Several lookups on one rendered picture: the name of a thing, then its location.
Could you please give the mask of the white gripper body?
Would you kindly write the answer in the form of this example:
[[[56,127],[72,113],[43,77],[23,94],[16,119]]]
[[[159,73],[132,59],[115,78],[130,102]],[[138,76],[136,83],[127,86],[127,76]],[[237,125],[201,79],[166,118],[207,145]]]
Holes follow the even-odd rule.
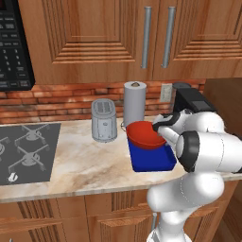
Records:
[[[159,128],[170,128],[178,131],[182,126],[181,121],[179,112],[159,114],[153,121],[152,128],[154,131],[158,131]]]

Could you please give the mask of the red bowl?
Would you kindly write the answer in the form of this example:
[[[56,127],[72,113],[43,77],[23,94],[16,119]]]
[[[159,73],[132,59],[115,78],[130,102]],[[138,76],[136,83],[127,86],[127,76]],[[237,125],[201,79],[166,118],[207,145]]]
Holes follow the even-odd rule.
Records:
[[[137,147],[154,149],[165,144],[165,139],[153,130],[149,121],[137,121],[127,126],[127,135]]]

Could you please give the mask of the blue tray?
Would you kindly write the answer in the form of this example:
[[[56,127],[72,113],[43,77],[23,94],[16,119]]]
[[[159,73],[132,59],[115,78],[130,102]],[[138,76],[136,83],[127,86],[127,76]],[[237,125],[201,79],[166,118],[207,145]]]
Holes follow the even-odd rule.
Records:
[[[172,170],[177,162],[174,153],[168,144],[146,149],[128,141],[130,160],[135,172],[156,172]]]

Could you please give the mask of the white paper towel roll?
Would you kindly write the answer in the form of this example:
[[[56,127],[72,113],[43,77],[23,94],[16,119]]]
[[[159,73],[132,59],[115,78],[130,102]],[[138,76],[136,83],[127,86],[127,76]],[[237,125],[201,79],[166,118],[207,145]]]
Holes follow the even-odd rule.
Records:
[[[147,85],[141,81],[124,84],[124,126],[145,118]]]

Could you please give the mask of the black coffee machine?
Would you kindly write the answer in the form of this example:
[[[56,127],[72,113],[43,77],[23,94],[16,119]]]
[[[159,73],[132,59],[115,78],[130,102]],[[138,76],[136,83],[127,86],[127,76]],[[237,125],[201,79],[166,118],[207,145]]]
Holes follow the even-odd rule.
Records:
[[[184,109],[193,113],[216,112],[215,106],[198,89],[184,82],[172,84],[171,106],[173,112],[181,112]]]

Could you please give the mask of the grey toaster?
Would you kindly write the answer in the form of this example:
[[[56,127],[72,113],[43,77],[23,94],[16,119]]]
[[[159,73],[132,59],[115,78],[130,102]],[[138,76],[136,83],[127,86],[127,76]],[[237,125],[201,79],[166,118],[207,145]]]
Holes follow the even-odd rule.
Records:
[[[117,137],[116,110],[114,102],[99,98],[92,102],[92,137],[99,143],[109,143]]]

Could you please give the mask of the tall wooden cabinet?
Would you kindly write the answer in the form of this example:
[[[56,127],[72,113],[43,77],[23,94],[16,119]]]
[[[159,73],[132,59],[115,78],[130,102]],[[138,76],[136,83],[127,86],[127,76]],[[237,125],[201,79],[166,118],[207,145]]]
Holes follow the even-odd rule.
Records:
[[[242,137],[242,78],[207,79],[203,94],[224,120],[226,131]]]

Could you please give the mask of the wooden drawer front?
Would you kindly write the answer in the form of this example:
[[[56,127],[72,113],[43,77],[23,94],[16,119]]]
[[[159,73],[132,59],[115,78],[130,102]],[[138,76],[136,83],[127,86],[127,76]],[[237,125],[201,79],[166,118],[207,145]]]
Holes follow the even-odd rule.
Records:
[[[0,226],[14,222],[87,226],[84,197],[0,203]]]
[[[146,189],[88,195],[85,203],[87,216],[149,209]]]

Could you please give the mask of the wooden base cupboard door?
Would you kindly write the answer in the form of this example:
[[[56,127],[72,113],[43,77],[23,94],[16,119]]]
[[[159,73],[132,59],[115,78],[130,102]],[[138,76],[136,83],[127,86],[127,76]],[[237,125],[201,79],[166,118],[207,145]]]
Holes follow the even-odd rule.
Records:
[[[192,242],[212,242],[237,184],[238,181],[226,181],[224,193],[219,199],[200,207],[187,218],[184,231]]]
[[[147,242],[151,231],[149,210],[89,216],[91,242]]]
[[[90,242],[78,218],[58,222],[14,222],[0,226],[0,242]]]

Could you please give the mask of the grey hob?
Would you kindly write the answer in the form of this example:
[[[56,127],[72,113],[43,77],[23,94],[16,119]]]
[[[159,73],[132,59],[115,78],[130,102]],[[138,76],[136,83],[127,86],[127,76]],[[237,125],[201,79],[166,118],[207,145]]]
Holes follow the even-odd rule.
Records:
[[[0,127],[0,185],[49,182],[60,123]]]

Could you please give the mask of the black microwave oven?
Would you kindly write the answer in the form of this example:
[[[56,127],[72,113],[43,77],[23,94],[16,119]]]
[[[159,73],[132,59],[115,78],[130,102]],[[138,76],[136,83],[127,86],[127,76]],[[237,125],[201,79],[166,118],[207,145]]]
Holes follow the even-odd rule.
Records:
[[[0,0],[0,92],[29,91],[35,78],[17,0]]]

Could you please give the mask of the white wall socket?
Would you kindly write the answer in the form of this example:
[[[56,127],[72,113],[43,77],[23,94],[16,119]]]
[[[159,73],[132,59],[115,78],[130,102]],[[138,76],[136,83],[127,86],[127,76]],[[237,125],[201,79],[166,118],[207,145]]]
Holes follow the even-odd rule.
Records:
[[[161,87],[161,102],[169,102],[172,96],[172,84],[171,83],[164,83]]]

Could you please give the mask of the wooden wall cupboard door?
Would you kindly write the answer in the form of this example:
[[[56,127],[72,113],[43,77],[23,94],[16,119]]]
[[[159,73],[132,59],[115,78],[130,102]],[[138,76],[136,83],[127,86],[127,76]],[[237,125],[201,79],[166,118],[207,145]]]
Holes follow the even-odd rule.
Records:
[[[38,85],[152,79],[160,0],[18,0]],[[145,7],[152,7],[147,69]]]
[[[163,68],[168,7],[176,7]],[[161,0],[153,78],[242,78],[242,0]]]

